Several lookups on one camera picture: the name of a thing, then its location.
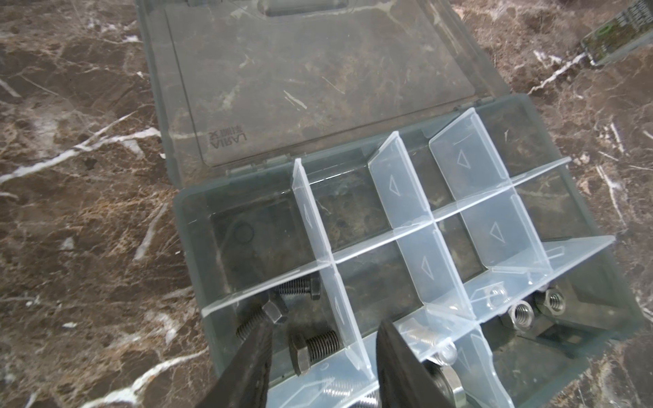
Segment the steel hex nut bright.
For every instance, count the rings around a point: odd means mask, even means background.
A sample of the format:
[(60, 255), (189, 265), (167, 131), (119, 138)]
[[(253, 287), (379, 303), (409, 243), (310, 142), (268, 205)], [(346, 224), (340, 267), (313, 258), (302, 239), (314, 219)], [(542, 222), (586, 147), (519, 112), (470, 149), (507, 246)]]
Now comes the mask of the steel hex nut bright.
[(461, 408), (468, 405), (467, 396), (457, 372), (448, 365), (436, 365), (432, 361), (424, 364), (435, 386), (444, 394), (454, 407)]

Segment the steel hex nut in box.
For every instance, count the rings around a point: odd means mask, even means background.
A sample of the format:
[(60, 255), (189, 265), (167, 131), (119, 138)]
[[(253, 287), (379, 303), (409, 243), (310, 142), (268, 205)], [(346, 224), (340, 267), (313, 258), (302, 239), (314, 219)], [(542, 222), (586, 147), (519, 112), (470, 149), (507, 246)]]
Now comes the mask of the steel hex nut in box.
[(520, 300), (510, 306), (507, 312), (501, 316), (500, 320), (507, 328), (525, 333), (532, 328), (535, 320), (535, 312), (528, 302)]

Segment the steel hex bolt upright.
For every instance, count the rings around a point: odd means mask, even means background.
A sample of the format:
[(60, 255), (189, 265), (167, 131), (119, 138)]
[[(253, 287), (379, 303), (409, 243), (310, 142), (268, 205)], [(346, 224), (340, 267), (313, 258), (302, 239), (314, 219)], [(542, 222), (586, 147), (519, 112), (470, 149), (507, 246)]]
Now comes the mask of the steel hex bolt upright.
[(408, 329), (402, 336), (420, 361), (428, 360), (445, 367), (451, 367), (457, 361), (457, 346), (450, 338), (417, 327)]

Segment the black hex bolt upper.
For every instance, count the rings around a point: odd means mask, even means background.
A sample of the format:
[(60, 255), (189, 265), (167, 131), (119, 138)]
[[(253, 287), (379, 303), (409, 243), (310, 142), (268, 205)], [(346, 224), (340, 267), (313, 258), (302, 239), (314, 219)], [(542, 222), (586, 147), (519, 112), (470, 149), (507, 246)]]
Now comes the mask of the black hex bolt upper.
[(312, 300), (321, 298), (321, 277), (311, 274), (284, 282), (277, 287), (277, 292), (285, 296), (309, 295)]

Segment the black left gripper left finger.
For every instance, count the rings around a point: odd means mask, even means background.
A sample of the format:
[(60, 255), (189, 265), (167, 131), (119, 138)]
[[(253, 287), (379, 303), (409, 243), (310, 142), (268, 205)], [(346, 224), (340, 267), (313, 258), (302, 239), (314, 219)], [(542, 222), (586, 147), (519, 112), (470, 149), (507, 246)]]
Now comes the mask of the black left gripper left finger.
[(272, 362), (271, 323), (258, 323), (196, 407), (265, 407)]

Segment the clear plastic organizer box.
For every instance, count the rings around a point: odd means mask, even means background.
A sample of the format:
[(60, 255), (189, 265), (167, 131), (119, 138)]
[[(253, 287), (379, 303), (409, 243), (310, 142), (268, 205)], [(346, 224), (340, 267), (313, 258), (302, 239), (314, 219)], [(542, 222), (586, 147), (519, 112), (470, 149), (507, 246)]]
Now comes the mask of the clear plastic organizer box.
[[(539, 407), (643, 316), (544, 127), (447, 1), (139, 1), (210, 358), (268, 299), (266, 407), (381, 404), (379, 324), (457, 346), (466, 407)], [(318, 274), (321, 298), (285, 296)], [(509, 301), (486, 306), (503, 282)], [(561, 291), (546, 316), (534, 296)], [(501, 316), (524, 300), (525, 333)], [(297, 376), (289, 338), (340, 350)]]

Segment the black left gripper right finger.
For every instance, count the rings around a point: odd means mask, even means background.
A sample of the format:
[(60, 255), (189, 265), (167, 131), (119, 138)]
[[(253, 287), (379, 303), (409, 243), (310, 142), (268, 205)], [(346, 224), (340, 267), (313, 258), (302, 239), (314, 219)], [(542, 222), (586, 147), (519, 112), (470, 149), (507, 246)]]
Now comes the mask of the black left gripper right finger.
[(382, 407), (453, 407), (390, 320), (379, 325), (376, 362)]

